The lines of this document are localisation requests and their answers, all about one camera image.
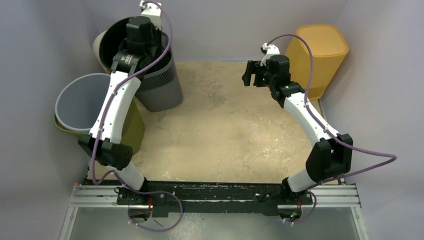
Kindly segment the yellow slatted plastic basket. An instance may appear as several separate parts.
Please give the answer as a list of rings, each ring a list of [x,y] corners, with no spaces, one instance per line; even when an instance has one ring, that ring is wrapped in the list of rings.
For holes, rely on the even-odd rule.
[[[296,35],[304,39],[311,49],[314,67],[308,98],[312,101],[318,100],[342,64],[349,46],[341,32],[330,24],[300,26]],[[293,37],[284,55],[290,62],[291,80],[306,89],[310,76],[310,55],[307,47],[298,38]]]

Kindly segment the black bucket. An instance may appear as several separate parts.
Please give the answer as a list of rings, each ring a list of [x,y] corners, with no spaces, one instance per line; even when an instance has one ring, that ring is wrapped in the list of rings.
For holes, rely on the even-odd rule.
[[[99,59],[101,64],[105,67],[106,72],[111,72],[111,66],[113,63],[113,57],[118,53],[121,42],[126,38],[126,24],[129,22],[131,17],[123,18],[114,23],[103,35],[102,40],[99,44]],[[152,74],[163,69],[172,59],[172,52],[169,50],[166,55],[152,68],[150,68],[146,74]]]

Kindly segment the grey slatted plastic basket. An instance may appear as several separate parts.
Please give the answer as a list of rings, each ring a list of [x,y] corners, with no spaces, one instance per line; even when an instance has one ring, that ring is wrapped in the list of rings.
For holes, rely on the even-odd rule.
[[[182,87],[171,49],[144,75],[135,98],[150,112],[169,110],[182,103]]]

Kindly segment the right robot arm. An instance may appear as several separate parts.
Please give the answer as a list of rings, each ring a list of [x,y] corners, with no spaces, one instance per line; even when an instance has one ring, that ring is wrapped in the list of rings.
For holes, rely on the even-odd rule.
[[[291,81],[288,57],[273,55],[264,65],[249,60],[241,79],[246,87],[269,88],[271,97],[294,117],[312,145],[304,169],[282,181],[284,202],[292,204],[304,190],[351,170],[352,150],[346,145],[353,145],[353,139],[332,128],[310,105],[304,89]]]

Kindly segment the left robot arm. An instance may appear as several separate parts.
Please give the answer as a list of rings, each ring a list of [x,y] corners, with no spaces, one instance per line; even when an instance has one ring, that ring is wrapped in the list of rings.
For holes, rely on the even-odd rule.
[[[162,34],[146,16],[131,17],[125,25],[117,53],[112,58],[107,94],[99,115],[88,134],[78,139],[80,147],[91,156],[92,182],[104,179],[95,176],[95,162],[107,167],[138,205],[146,203],[149,191],[143,187],[145,177],[131,159],[133,149],[122,143],[122,130],[131,102],[141,85],[145,72],[158,61],[162,51]]]

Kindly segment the olive green slatted basket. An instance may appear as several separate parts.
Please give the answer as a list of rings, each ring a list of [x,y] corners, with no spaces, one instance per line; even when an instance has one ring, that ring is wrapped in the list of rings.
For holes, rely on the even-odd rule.
[[[91,124],[88,129],[70,130],[64,127],[59,122],[55,114],[53,115],[53,122],[59,130],[65,133],[71,134],[77,139],[80,137],[80,135],[87,134],[93,125]],[[121,143],[132,147],[132,155],[135,155],[140,150],[140,147],[144,138],[144,133],[145,133],[145,123],[137,108],[136,101],[133,99],[130,103],[130,106],[124,121],[124,125],[122,127]]]

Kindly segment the white cylindrical bin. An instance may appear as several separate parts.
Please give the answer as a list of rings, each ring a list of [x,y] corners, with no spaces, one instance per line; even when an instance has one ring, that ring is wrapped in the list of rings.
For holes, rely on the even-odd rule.
[[[107,73],[107,74],[109,74],[110,72],[109,72],[109,70],[104,66],[104,64],[102,63],[102,61],[101,61],[101,58],[100,58],[100,43],[101,43],[101,41],[102,41],[102,39],[103,39],[103,37],[104,37],[104,35],[105,35],[105,33],[106,33],[106,30],[105,31],[103,31],[103,32],[101,32],[95,39],[94,39],[94,42],[93,42],[93,44],[92,44],[92,50],[93,50],[93,53],[94,53],[94,56],[96,57],[96,59],[97,59],[97,61],[98,61],[98,63],[101,65],[101,67],[103,68],[103,70]]]

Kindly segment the light grey inner bucket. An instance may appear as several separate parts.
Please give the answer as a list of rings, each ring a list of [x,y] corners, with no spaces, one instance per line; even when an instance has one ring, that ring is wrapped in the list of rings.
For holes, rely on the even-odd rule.
[[[102,109],[109,83],[106,73],[91,73],[70,82],[56,99],[58,122],[73,132],[89,132]]]

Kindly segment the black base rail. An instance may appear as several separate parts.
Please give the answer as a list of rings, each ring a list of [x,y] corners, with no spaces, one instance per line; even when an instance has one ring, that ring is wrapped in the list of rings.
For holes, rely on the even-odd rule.
[[[107,179],[101,185],[112,188],[119,206],[148,206],[155,218],[170,213],[253,213],[298,219],[301,207],[314,203],[311,193],[285,195],[278,183],[150,180],[140,193],[121,186],[118,180]]]

